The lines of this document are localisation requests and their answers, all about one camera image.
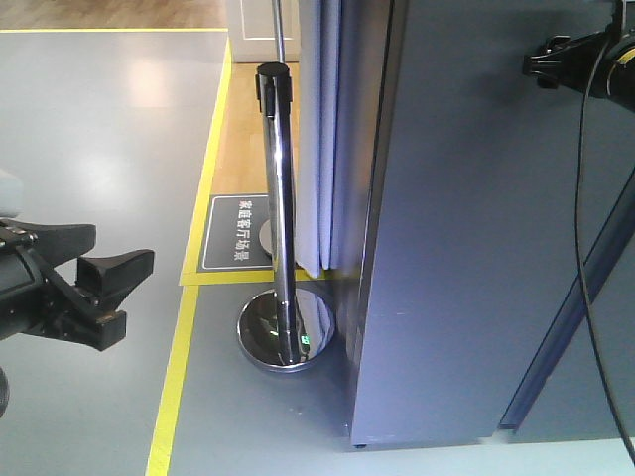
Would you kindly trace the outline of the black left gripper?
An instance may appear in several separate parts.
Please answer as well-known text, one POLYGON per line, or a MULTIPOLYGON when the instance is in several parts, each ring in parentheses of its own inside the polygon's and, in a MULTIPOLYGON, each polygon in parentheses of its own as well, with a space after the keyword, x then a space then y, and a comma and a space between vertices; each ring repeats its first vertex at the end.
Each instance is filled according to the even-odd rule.
POLYGON ((125 338, 127 312, 116 309, 153 274, 155 252, 83 257, 95 243, 93 224, 1 220, 3 339, 26 333, 104 351, 125 338))

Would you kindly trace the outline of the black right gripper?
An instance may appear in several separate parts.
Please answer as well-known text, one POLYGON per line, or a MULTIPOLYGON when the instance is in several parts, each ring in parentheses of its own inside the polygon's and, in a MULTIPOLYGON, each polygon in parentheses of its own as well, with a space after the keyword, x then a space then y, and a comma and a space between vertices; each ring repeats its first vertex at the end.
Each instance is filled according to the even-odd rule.
POLYGON ((522 73, 535 77, 540 88, 581 89, 584 100, 605 99, 633 112, 634 2, 610 4, 611 21, 603 31, 580 40, 547 39, 534 55, 524 56, 522 73))

